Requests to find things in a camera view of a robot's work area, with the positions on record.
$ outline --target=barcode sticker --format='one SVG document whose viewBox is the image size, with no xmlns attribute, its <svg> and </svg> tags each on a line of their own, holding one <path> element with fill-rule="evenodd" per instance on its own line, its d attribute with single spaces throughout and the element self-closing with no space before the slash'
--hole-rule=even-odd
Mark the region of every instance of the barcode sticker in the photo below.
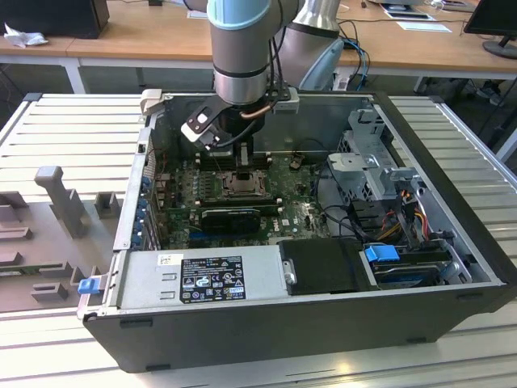
<svg viewBox="0 0 517 388">
<path fill-rule="evenodd" d="M 158 255 L 158 265 L 180 265 L 181 260 L 183 260 L 183 253 Z"/>
</svg>

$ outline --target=computer case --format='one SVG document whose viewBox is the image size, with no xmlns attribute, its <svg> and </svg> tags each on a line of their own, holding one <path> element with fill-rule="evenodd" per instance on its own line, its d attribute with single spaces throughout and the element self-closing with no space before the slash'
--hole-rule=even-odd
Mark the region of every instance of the computer case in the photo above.
<svg viewBox="0 0 517 388">
<path fill-rule="evenodd" d="M 97 39 L 110 16 L 106 1 L 0 0 L 0 20 L 22 32 Z"/>
</svg>

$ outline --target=wooden desk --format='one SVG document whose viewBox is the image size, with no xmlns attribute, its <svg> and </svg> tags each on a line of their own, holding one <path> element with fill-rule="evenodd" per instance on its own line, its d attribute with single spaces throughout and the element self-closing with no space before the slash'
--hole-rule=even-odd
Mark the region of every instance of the wooden desk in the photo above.
<svg viewBox="0 0 517 388">
<path fill-rule="evenodd" d="M 69 57 L 212 62 L 206 19 L 189 19 L 186 8 L 167 3 L 107 4 L 110 19 L 102 35 L 97 40 L 76 39 L 66 50 Z"/>
<path fill-rule="evenodd" d="M 387 19 L 372 3 L 344 0 L 351 7 L 339 12 L 340 19 Z M 181 6 L 147 2 L 108 1 L 110 21 L 97 40 L 51 38 L 50 44 L 35 48 L 13 48 L 0 43 L 0 62 L 62 65 L 76 93 L 86 88 L 80 66 L 121 66 L 211 69 L 210 28 L 205 19 L 188 19 Z M 470 14 L 440 12 L 437 19 L 467 20 Z M 361 46 L 372 60 L 370 74 L 430 76 L 445 78 L 512 79 L 517 61 L 496 57 L 482 48 L 483 39 L 460 34 L 462 22 L 444 23 L 452 33 L 404 31 L 394 21 L 355 22 Z M 349 36 L 353 30 L 343 24 Z M 358 65 L 354 51 L 345 51 L 338 73 L 347 78 Z"/>
<path fill-rule="evenodd" d="M 424 12 L 430 7 L 420 7 Z M 439 12 L 437 20 L 469 20 L 471 14 L 464 12 Z M 338 14 L 340 19 L 377 20 L 388 19 L 379 6 L 368 4 L 367 9 L 351 7 Z M 482 47 L 483 39 L 464 34 L 462 22 L 444 22 L 449 32 L 405 31 L 394 21 L 355 22 L 361 47 L 370 54 L 372 74 L 391 75 L 463 75 L 462 78 L 504 78 L 517 75 L 517 61 L 496 57 Z M 348 36 L 354 36 L 349 23 L 343 24 Z M 354 51 L 346 51 L 341 57 L 341 66 L 357 66 L 358 57 Z M 476 77 L 476 73 L 497 73 L 493 77 Z"/>
</svg>

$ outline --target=computer monitor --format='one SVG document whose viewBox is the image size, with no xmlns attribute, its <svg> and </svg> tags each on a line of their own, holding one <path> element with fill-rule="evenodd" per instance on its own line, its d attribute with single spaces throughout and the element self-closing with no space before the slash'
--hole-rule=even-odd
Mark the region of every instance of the computer monitor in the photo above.
<svg viewBox="0 0 517 388">
<path fill-rule="evenodd" d="M 508 43 L 517 36 L 517 0 L 481 0 L 464 31 L 504 36 L 500 42 L 484 42 L 483 48 L 500 57 L 517 59 L 517 47 Z"/>
</svg>

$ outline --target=warning label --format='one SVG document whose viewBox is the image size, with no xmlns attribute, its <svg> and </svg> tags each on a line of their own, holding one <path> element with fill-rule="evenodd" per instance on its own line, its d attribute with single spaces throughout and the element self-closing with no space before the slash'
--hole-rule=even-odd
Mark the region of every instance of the warning label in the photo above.
<svg viewBox="0 0 517 388">
<path fill-rule="evenodd" d="M 246 299 L 242 257 L 182 260 L 179 295 L 183 303 Z"/>
</svg>

